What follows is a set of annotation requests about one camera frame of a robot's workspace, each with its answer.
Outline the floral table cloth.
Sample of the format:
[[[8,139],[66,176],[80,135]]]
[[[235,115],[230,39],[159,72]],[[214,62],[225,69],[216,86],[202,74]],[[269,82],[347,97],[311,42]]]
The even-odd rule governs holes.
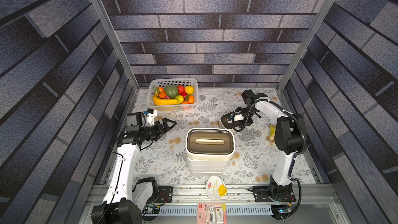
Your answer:
[[[159,111],[157,120],[168,118],[177,125],[157,142],[143,143],[133,171],[133,181],[155,177],[160,185],[203,185],[209,175],[190,172],[185,142],[191,128],[217,128],[219,118],[244,107],[241,88],[199,88],[199,104],[191,110]],[[219,177],[225,184],[267,184],[274,172],[278,149],[269,139],[270,119],[261,114],[254,124],[235,134],[235,153]]]

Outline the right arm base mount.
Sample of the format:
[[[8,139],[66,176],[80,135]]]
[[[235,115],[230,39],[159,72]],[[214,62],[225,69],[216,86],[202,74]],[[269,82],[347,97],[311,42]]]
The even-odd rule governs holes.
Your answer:
[[[256,202],[291,204],[296,201],[292,184],[286,186],[277,186],[276,184],[269,184],[268,186],[253,186],[248,189],[248,191],[254,194]]]

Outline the snack bag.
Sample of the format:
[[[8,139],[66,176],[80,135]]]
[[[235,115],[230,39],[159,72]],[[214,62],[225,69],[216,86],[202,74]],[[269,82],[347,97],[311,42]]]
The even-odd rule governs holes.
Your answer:
[[[269,142],[275,142],[276,126],[274,124],[269,124],[269,136],[267,140]]]

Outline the red toy pepper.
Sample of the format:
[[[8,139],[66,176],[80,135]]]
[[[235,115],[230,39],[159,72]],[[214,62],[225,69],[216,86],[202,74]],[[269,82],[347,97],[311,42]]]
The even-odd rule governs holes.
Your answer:
[[[185,92],[185,87],[184,86],[179,85],[179,86],[177,86],[177,89],[178,89],[178,94],[181,94],[181,93]]]

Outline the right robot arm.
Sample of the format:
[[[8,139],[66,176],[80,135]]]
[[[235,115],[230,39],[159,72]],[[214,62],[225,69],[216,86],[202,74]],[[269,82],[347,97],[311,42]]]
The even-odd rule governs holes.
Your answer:
[[[236,132],[243,131],[251,117],[258,112],[276,121],[274,138],[279,153],[276,169],[269,179],[266,195],[274,201],[293,200],[292,184],[294,181],[299,182],[297,178],[292,177],[293,167],[297,156],[306,151],[307,133],[304,118],[302,115],[294,115],[283,109],[268,99],[264,93],[255,94],[252,90],[245,90],[241,96],[247,106],[237,108],[235,111],[243,117],[240,129],[236,129],[233,124]]]

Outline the orange toy fruit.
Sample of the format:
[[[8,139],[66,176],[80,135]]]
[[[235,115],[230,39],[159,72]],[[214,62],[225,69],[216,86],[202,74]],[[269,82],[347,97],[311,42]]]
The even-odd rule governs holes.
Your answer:
[[[188,102],[189,102],[189,104],[193,104],[195,102],[195,98],[193,95],[188,96]]]

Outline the aluminium rail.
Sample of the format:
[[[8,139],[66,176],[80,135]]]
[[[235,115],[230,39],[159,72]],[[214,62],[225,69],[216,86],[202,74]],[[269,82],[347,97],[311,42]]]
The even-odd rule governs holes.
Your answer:
[[[197,205],[200,202],[220,202],[225,204],[244,205],[256,204],[252,185],[225,185],[215,187],[205,185],[173,185],[173,191],[160,191],[163,196],[160,204],[166,205]],[[302,204],[339,203],[337,193],[330,184],[302,184]]]

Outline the cream box dark lid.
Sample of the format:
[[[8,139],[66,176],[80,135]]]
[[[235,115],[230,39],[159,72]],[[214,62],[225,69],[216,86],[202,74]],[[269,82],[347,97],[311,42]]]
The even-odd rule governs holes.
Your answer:
[[[241,121],[236,121],[236,122],[232,122],[232,123],[228,122],[228,116],[231,113],[234,113],[234,112],[229,112],[227,114],[222,115],[219,118],[219,127],[222,129],[229,129],[229,130],[232,130],[233,128],[241,129],[244,125],[241,123]]]
[[[227,161],[235,153],[234,134],[227,129],[193,128],[186,135],[190,159]]]

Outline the pink packaged item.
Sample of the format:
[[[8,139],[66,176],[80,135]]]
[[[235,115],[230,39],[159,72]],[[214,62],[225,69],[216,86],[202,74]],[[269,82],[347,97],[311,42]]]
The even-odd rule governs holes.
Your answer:
[[[227,224],[227,206],[222,203],[199,203],[197,224]]]

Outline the yellow toy banana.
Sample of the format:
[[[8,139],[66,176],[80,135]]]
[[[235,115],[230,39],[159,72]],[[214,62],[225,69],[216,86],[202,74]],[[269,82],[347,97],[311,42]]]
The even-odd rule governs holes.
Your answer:
[[[153,102],[155,105],[178,105],[179,104],[179,100],[177,100],[177,99],[161,99],[157,96],[154,96],[152,99],[153,99]]]

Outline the yellow toy pepper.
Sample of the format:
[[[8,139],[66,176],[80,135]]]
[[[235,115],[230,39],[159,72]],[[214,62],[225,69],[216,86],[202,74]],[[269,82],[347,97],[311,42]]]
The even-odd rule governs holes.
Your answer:
[[[185,87],[185,92],[187,94],[194,94],[194,87],[193,86],[186,86]]]

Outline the instant noodle cup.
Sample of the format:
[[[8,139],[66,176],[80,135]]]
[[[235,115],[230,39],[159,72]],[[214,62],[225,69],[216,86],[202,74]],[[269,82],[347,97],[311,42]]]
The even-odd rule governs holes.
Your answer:
[[[206,183],[206,194],[211,200],[218,200],[227,194],[227,187],[217,176],[213,175]]]

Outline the white plastic fruit basket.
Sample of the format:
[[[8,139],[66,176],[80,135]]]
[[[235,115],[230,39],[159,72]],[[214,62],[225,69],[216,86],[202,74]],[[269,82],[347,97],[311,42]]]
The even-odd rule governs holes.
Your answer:
[[[156,79],[150,83],[147,106],[159,111],[191,110],[199,104],[194,78]]]

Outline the white box grey lid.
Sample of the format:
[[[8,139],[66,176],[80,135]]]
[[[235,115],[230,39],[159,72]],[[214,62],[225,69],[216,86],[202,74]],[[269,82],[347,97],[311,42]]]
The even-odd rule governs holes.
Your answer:
[[[188,165],[193,169],[222,169],[227,166],[226,163],[207,163],[206,161],[202,163],[188,163]]]
[[[189,170],[192,173],[223,173],[226,170],[226,167],[191,167],[189,166]]]
[[[216,160],[198,160],[198,159],[190,159],[188,158],[188,163],[193,166],[204,166],[204,165],[211,165],[211,166],[220,166],[226,165],[229,161],[216,161]]]

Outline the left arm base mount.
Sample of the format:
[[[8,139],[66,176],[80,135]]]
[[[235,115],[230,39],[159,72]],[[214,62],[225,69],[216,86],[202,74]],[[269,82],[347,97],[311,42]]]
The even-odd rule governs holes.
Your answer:
[[[149,203],[153,203],[155,205],[171,203],[173,197],[173,190],[174,188],[172,186],[159,186],[158,195],[153,200],[149,200]]]

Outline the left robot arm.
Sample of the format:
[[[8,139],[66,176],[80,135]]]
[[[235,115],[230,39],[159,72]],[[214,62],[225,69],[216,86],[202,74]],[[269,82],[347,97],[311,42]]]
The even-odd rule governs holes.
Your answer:
[[[133,182],[143,142],[154,143],[177,125],[167,118],[156,120],[156,116],[157,111],[151,108],[127,114],[126,125],[117,138],[115,172],[102,204],[91,213],[94,224],[141,224],[147,204],[158,198],[154,177]]]

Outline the yellow-green toy lemon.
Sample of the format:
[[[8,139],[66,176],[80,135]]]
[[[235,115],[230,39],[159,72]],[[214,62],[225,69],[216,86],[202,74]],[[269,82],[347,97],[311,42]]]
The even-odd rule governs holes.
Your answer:
[[[181,104],[184,101],[184,97],[180,94],[176,95],[174,99],[177,101],[176,104]]]

